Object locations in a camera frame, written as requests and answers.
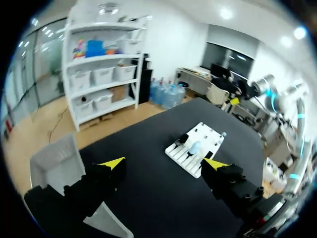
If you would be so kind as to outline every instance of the black tablecloth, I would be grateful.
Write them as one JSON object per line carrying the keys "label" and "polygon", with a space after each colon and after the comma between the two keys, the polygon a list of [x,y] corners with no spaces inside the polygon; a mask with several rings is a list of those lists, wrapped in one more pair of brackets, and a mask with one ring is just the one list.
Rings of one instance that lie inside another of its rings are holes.
{"label": "black tablecloth", "polygon": [[259,136],[202,99],[148,118],[80,151],[85,165],[126,157],[126,178],[106,204],[135,238],[232,238],[242,225],[214,198],[203,178],[195,179],[164,153],[201,121],[227,133],[214,160],[236,163],[260,186],[264,154]]}

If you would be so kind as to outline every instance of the office chair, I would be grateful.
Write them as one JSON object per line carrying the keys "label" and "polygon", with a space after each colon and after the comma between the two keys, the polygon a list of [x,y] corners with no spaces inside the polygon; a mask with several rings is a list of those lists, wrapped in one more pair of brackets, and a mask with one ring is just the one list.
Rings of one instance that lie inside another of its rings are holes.
{"label": "office chair", "polygon": [[230,93],[216,87],[213,83],[211,83],[210,87],[208,87],[206,96],[212,104],[224,110]]}

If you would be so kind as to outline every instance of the white storage bin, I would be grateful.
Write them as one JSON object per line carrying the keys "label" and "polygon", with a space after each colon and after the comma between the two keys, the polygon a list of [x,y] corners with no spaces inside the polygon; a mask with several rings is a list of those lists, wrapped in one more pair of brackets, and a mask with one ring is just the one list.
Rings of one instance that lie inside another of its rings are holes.
{"label": "white storage bin", "polygon": [[84,118],[93,113],[93,101],[82,103],[75,107],[77,118]]}
{"label": "white storage bin", "polygon": [[115,68],[115,76],[118,81],[126,81],[134,78],[136,65]]}
{"label": "white storage bin", "polygon": [[142,42],[140,40],[119,40],[116,43],[124,54],[138,54],[142,50]]}
{"label": "white storage bin", "polygon": [[95,99],[95,105],[98,111],[107,110],[111,106],[113,93],[107,90],[106,94]]}
{"label": "white storage bin", "polygon": [[75,92],[90,87],[90,75],[91,70],[85,72],[78,71],[76,74],[71,76],[71,82]]}
{"label": "white storage bin", "polygon": [[94,79],[95,79],[96,85],[98,86],[98,85],[103,85],[106,83],[111,83],[113,69],[114,67],[95,69]]}

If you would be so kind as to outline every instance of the computer monitor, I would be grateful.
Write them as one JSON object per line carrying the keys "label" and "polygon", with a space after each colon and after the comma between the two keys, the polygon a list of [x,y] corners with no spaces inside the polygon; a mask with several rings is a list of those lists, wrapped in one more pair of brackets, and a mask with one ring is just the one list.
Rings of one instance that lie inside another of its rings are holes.
{"label": "computer monitor", "polygon": [[230,70],[212,63],[210,66],[210,74],[218,78],[228,78],[230,76]]}

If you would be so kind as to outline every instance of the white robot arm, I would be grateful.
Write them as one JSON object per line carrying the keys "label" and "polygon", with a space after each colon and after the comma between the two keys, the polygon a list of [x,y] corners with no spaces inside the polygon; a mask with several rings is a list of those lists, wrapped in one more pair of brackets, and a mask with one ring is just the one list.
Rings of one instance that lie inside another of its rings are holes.
{"label": "white robot arm", "polygon": [[287,90],[278,93],[273,81],[273,75],[267,75],[252,86],[256,89],[257,96],[266,94],[265,106],[275,113],[285,113],[294,103],[297,105],[297,133],[295,138],[295,148],[292,153],[299,159],[295,162],[294,172],[290,175],[288,183],[284,189],[284,194],[296,194],[300,188],[307,165],[311,157],[312,142],[305,140],[305,103],[303,97],[308,94],[304,83],[289,87]]}

